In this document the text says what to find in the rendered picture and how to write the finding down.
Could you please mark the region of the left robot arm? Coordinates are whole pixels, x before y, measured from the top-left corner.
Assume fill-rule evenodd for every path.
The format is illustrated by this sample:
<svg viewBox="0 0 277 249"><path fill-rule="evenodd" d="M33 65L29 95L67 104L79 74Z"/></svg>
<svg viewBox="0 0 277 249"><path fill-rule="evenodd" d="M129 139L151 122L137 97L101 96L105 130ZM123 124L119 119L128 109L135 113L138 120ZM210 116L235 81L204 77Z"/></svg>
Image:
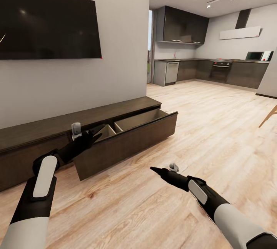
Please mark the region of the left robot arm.
<svg viewBox="0 0 277 249"><path fill-rule="evenodd" d="M48 221L60 162L67 164L74 157L92 147L105 124L81 133L80 123L72 124L73 141L54 149L33 161L34 177L28 179L0 249L45 249Z"/></svg>

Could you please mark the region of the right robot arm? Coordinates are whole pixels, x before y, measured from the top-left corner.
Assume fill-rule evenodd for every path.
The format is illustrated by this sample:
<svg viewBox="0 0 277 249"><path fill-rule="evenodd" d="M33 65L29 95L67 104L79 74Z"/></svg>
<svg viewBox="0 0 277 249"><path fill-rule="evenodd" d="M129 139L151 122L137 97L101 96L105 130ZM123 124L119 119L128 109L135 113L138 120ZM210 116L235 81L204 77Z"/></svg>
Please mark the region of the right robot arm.
<svg viewBox="0 0 277 249"><path fill-rule="evenodd" d="M220 194L207 186L205 180L178 174L179 167L169 170L150 167L167 183L190 192L208 213L233 249L277 249L277 236L232 206Z"/></svg>

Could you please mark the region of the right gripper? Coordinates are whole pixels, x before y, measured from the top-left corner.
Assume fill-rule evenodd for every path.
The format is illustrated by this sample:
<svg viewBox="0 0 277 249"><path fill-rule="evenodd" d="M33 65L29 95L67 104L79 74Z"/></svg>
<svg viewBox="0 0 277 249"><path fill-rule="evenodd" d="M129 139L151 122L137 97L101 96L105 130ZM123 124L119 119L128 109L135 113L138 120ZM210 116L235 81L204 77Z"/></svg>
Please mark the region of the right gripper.
<svg viewBox="0 0 277 249"><path fill-rule="evenodd" d="M178 180L180 178L180 174L173 172L173 171L169 171L168 169L161 169L161 168L157 168L157 167L150 167L150 169L152 169L154 172L158 173L159 175L161 175L161 178L166 181L167 183L177 187L178 187Z"/></svg>

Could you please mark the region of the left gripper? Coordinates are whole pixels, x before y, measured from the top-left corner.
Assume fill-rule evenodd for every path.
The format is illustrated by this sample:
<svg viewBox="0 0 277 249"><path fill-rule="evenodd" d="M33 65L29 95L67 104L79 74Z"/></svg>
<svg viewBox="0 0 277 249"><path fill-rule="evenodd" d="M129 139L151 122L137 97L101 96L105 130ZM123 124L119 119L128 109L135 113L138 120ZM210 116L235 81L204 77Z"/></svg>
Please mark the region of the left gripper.
<svg viewBox="0 0 277 249"><path fill-rule="evenodd" d="M92 144L99 139L99 137L102 135L102 133L94 136L97 134L105 124L99 125L98 127L94 127L93 129L90 129L89 131L83 131L82 136L79 138L73 140L71 143L67 144L67 146L71 149L74 156L77 157L79 154L84 152L87 149L90 149L92 147Z"/></svg>

